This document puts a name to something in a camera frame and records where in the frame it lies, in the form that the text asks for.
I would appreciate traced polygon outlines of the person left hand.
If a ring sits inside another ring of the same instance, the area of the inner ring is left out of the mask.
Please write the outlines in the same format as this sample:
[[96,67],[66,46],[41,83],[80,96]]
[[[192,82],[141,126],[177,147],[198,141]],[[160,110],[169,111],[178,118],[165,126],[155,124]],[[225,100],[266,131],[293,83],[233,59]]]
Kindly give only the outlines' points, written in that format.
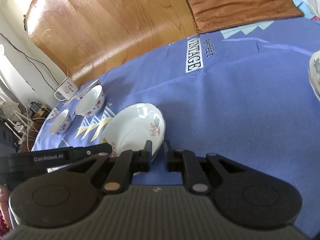
[[0,206],[1,206],[1,237],[12,229],[9,213],[10,191],[7,185],[1,185]]

